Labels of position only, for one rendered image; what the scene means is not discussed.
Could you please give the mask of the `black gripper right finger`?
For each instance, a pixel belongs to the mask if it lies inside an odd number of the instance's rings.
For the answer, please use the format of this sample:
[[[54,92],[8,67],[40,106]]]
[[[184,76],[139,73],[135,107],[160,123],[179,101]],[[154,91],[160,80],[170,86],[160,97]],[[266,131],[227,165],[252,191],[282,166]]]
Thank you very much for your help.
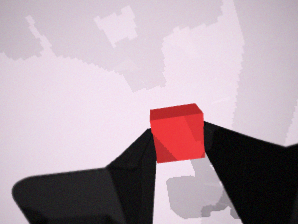
[[[204,150],[242,224],[298,224],[298,144],[204,121]]]

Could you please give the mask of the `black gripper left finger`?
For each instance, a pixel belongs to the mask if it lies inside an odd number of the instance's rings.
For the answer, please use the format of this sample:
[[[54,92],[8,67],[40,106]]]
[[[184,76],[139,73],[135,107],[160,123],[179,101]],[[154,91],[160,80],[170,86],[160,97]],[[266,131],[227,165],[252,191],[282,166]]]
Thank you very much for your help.
[[[12,197],[30,224],[108,214],[114,224],[153,224],[157,155],[151,128],[103,168],[32,175]]]

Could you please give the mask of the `red block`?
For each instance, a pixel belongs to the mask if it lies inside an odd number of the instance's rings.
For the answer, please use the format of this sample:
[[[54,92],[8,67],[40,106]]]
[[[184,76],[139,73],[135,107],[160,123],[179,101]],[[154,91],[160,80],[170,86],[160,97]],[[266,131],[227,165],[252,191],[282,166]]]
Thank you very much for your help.
[[[150,110],[157,164],[205,158],[204,115],[195,104]]]

